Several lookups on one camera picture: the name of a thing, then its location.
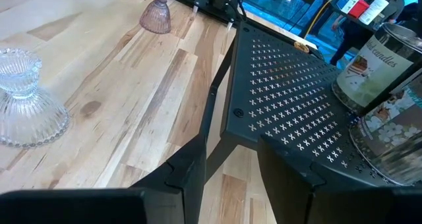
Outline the candle tin with floral label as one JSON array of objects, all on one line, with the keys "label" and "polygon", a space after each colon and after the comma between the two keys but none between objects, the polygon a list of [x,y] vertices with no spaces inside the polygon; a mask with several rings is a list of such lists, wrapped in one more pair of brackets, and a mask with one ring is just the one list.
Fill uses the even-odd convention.
[{"label": "candle tin with floral label", "polygon": [[422,74],[349,130],[359,153],[390,181],[422,182]]}]

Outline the candle tin with cake label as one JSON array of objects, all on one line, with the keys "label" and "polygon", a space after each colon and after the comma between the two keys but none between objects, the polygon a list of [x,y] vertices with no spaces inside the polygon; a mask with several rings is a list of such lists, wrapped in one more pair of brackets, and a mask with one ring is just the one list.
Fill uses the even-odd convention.
[{"label": "candle tin with cake label", "polygon": [[422,72],[422,38],[384,23],[332,83],[334,95],[364,115]]}]

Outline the red box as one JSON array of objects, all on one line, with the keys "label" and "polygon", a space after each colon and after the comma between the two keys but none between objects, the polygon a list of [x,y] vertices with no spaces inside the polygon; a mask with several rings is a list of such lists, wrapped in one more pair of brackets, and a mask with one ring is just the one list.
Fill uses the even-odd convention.
[{"label": "red box", "polygon": [[358,0],[350,9],[348,15],[354,18],[359,18],[368,8],[369,4],[365,0]]}]

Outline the clear glass candlestick holder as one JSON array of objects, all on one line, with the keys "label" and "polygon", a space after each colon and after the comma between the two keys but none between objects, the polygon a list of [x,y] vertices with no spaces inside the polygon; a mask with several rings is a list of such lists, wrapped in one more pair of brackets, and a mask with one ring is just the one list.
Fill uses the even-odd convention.
[{"label": "clear glass candlestick holder", "polygon": [[34,53],[0,48],[0,144],[35,148],[58,139],[69,112],[39,87],[42,61]]}]

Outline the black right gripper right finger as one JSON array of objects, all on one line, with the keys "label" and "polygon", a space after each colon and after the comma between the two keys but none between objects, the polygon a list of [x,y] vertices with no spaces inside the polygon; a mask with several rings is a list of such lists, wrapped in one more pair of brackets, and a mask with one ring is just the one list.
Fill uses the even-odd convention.
[{"label": "black right gripper right finger", "polygon": [[422,224],[422,186],[368,186],[268,136],[258,163],[277,224]]}]

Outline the white cylindrical container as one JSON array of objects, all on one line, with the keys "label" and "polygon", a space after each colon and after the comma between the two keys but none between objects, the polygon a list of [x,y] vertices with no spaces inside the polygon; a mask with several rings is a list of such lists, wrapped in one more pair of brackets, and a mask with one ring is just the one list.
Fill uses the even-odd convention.
[{"label": "white cylindrical container", "polygon": [[369,25],[387,6],[387,0],[374,0],[369,8],[359,17],[359,21],[365,25]]}]

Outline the black perforated metal rack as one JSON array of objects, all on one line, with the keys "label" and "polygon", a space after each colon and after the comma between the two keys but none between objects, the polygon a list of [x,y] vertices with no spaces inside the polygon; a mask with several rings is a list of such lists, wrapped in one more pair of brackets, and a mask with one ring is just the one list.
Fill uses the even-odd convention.
[{"label": "black perforated metal rack", "polygon": [[390,186],[355,149],[349,127],[357,121],[332,93],[339,70],[317,50],[302,52],[293,40],[257,22],[242,22],[218,77],[227,77],[220,141],[207,159],[211,177],[236,146],[256,150],[267,136],[272,150],[294,162],[308,158],[361,186]]}]

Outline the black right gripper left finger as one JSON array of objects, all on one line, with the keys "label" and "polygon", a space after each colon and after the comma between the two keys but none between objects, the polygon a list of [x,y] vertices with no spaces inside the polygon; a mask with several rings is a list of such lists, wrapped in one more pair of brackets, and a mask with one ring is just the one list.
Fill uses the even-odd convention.
[{"label": "black right gripper left finger", "polygon": [[128,188],[17,190],[0,195],[0,224],[197,224],[206,142],[196,135]]}]

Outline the pink glass candlestick holder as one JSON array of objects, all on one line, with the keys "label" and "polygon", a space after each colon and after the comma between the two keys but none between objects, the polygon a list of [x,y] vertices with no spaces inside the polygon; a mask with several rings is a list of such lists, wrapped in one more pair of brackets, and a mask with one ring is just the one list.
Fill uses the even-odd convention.
[{"label": "pink glass candlestick holder", "polygon": [[140,25],[155,34],[167,34],[171,31],[171,14],[168,0],[153,0],[140,17]]}]

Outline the person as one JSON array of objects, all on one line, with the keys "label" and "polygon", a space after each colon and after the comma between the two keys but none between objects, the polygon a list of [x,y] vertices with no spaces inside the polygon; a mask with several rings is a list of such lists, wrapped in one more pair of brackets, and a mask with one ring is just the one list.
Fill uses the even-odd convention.
[{"label": "person", "polygon": [[[369,5],[374,0],[364,0]],[[404,9],[405,1],[404,0],[386,0],[388,5],[381,12],[381,22],[391,22],[395,23],[400,13]],[[340,24],[341,19],[344,16],[340,15],[332,24],[332,30],[336,30],[338,26],[341,26],[344,29],[344,40],[340,44],[337,52],[330,60],[330,64],[336,66],[337,62],[345,55],[345,53],[352,47],[358,48],[359,46],[364,45],[368,39],[373,35],[373,32],[358,25],[357,23],[351,20],[345,20]]]}]

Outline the white and blue box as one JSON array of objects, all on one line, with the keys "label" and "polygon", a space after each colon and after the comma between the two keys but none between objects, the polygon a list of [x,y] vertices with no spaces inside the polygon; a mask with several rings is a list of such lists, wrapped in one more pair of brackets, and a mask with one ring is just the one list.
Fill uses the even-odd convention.
[{"label": "white and blue box", "polygon": [[338,0],[336,6],[341,10],[343,13],[348,14],[350,10],[357,4],[359,0]]}]

